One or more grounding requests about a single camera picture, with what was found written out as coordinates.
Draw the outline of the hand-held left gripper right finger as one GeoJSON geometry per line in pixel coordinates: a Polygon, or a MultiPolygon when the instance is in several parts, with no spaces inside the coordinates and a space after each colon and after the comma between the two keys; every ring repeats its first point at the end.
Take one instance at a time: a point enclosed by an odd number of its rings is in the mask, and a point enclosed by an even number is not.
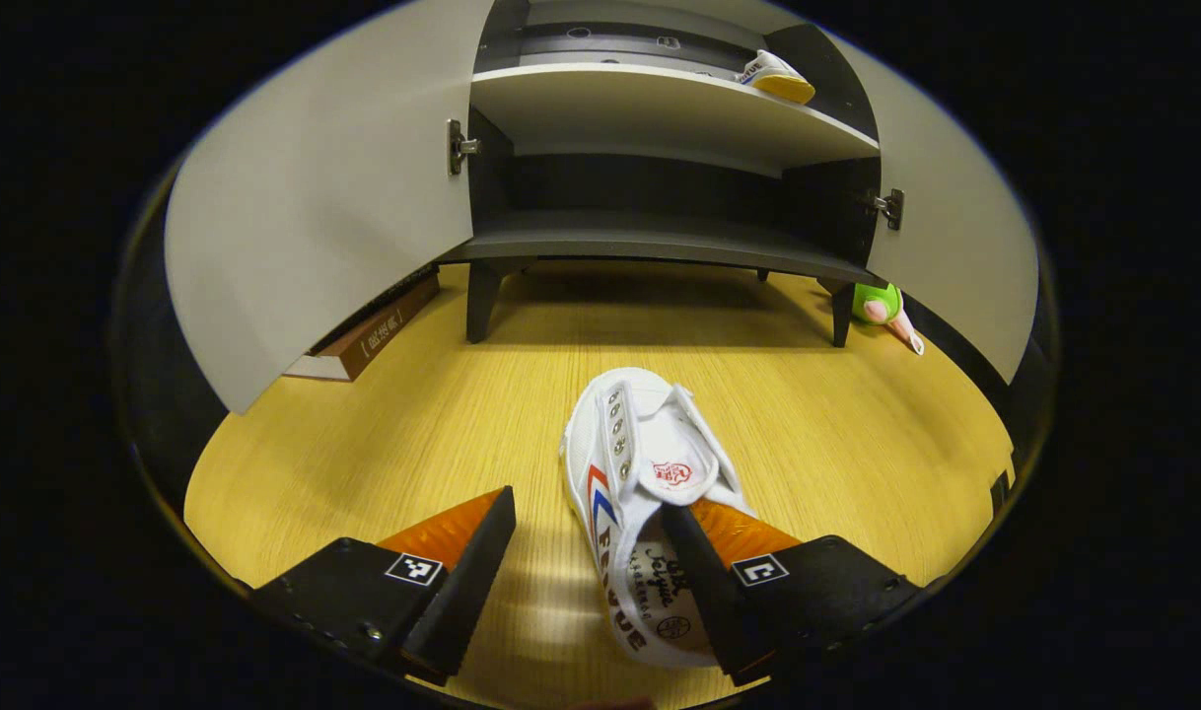
{"type": "Polygon", "coordinates": [[[847,655],[924,601],[844,536],[797,539],[709,499],[661,505],[661,526],[733,684],[847,655]]]}

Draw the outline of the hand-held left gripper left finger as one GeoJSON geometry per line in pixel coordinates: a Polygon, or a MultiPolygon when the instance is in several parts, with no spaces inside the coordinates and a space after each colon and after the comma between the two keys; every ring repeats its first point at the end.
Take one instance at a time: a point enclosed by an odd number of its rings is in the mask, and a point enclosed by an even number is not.
{"type": "Polygon", "coordinates": [[[502,487],[381,542],[339,536],[250,590],[250,605],[357,664],[444,686],[516,523],[514,489],[502,487]]]}

